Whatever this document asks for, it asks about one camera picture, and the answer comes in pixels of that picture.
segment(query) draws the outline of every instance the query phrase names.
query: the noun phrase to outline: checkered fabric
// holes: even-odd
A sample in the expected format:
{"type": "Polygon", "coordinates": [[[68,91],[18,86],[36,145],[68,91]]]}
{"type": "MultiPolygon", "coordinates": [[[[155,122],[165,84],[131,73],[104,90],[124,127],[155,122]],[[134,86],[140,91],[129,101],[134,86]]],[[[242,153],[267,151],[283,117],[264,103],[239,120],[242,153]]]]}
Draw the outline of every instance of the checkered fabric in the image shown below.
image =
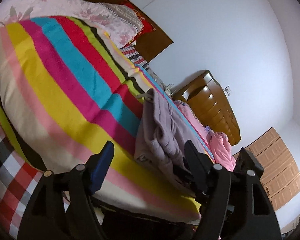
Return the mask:
{"type": "Polygon", "coordinates": [[[134,64],[137,64],[143,68],[146,68],[149,63],[139,54],[139,52],[133,47],[127,47],[120,49],[122,53],[134,64]]]}
{"type": "Polygon", "coordinates": [[[41,176],[15,152],[0,125],[0,223],[15,239],[41,176]]]}

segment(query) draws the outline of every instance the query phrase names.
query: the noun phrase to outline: pink fabric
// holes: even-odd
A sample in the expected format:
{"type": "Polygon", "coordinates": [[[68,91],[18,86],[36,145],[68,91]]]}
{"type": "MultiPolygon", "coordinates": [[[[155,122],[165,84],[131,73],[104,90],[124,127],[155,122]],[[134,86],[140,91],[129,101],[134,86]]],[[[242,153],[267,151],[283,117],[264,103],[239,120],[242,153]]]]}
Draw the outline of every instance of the pink fabric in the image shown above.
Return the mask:
{"type": "Polygon", "coordinates": [[[198,132],[198,134],[201,136],[202,140],[206,143],[206,145],[209,147],[209,139],[210,136],[208,132],[205,130],[205,127],[201,124],[199,119],[195,116],[194,112],[190,108],[190,106],[180,100],[174,101],[180,112],[186,117],[186,119],[189,121],[189,123],[193,126],[193,128],[198,132]]]}
{"type": "Polygon", "coordinates": [[[211,140],[209,142],[211,152],[216,163],[220,163],[228,171],[233,171],[235,167],[235,158],[231,156],[231,145],[228,137],[222,132],[213,132],[209,130],[211,140]]]}

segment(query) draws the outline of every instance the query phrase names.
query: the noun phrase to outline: magenta stripe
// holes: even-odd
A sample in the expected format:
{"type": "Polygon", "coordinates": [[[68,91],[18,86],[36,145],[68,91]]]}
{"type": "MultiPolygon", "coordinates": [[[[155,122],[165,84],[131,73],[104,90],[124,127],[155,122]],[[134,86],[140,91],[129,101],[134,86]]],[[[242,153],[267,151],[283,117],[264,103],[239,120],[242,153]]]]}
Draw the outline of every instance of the magenta stripe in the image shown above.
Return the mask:
{"type": "Polygon", "coordinates": [[[31,21],[23,21],[20,24],[31,37],[35,37],[34,46],[43,65],[86,120],[102,127],[111,138],[133,155],[135,138],[114,119],[108,110],[100,109],[92,100],[42,33],[42,28],[31,21]]]}
{"type": "Polygon", "coordinates": [[[74,158],[86,163],[93,152],[84,145],[73,140],[45,111],[43,105],[39,101],[37,95],[33,91],[22,71],[14,47],[10,41],[7,29],[1,28],[0,31],[2,37],[2,46],[6,53],[7,60],[15,77],[19,91],[33,113],[35,113],[38,122],[40,122],[41,125],[46,129],[50,137],[64,147],[74,158]]]}
{"type": "Polygon", "coordinates": [[[190,209],[185,209],[173,205],[169,201],[160,198],[159,196],[147,191],[146,189],[132,182],[131,180],[121,175],[119,172],[117,172],[111,167],[109,168],[105,179],[111,182],[112,184],[116,185],[117,187],[121,188],[125,192],[139,199],[142,199],[145,202],[151,204],[152,206],[162,209],[163,211],[168,211],[170,214],[176,215],[180,218],[184,218],[185,216],[187,218],[191,217],[194,218],[193,220],[195,220],[196,216],[199,218],[199,214],[195,207],[194,210],[191,211],[190,209]]]}

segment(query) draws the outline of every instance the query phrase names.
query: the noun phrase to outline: red stripe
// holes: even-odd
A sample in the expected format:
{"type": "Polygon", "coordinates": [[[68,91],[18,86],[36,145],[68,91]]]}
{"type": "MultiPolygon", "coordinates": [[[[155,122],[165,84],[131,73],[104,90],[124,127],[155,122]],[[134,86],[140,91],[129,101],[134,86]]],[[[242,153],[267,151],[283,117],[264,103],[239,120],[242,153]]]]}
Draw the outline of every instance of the red stripe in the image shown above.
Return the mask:
{"type": "Polygon", "coordinates": [[[111,92],[120,95],[123,103],[136,115],[136,117],[141,119],[143,105],[130,93],[129,87],[126,84],[121,84],[108,63],[89,42],[83,30],[66,17],[51,16],[50,18],[54,18],[58,21],[71,39],[73,45],[91,63],[95,70],[98,71],[99,75],[108,84],[111,92]]]}

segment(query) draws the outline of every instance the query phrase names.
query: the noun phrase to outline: black stripe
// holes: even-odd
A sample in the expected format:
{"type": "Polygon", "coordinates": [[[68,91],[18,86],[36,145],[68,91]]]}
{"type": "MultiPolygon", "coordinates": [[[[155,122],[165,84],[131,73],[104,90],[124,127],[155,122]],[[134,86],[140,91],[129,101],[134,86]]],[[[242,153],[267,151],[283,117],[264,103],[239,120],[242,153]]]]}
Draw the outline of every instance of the black stripe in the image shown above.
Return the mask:
{"type": "Polygon", "coordinates": [[[143,94],[145,93],[145,91],[143,91],[136,79],[134,77],[129,77],[127,72],[124,71],[124,69],[118,64],[118,62],[113,58],[113,56],[111,55],[110,51],[108,50],[107,46],[105,45],[104,41],[100,38],[100,36],[98,35],[97,33],[97,29],[96,28],[93,28],[91,26],[89,26],[86,22],[84,22],[83,20],[81,19],[77,19],[79,20],[83,25],[87,26],[90,28],[91,32],[93,33],[94,37],[100,42],[100,44],[103,46],[103,48],[106,50],[106,52],[109,54],[109,56],[111,57],[111,59],[113,60],[113,62],[115,63],[115,65],[117,66],[117,68],[120,70],[120,72],[123,74],[125,80],[131,80],[132,83],[133,83],[133,86],[134,88],[140,93],[140,94],[143,94]]]}
{"type": "Polygon", "coordinates": [[[19,142],[21,149],[23,151],[23,153],[25,154],[26,158],[28,159],[28,161],[32,164],[32,166],[34,166],[35,168],[42,170],[42,171],[46,171],[47,168],[44,165],[44,162],[42,160],[42,158],[40,157],[40,155],[34,151],[22,138],[21,136],[18,134],[18,132],[16,131],[16,129],[13,127],[13,125],[11,124],[9,118],[7,117],[7,114],[5,112],[5,110],[3,109],[2,106],[2,102],[1,102],[1,96],[0,96],[0,107],[3,110],[7,120],[10,123],[10,126],[12,127],[12,130],[14,132],[14,134],[17,137],[17,141],[19,142]]]}

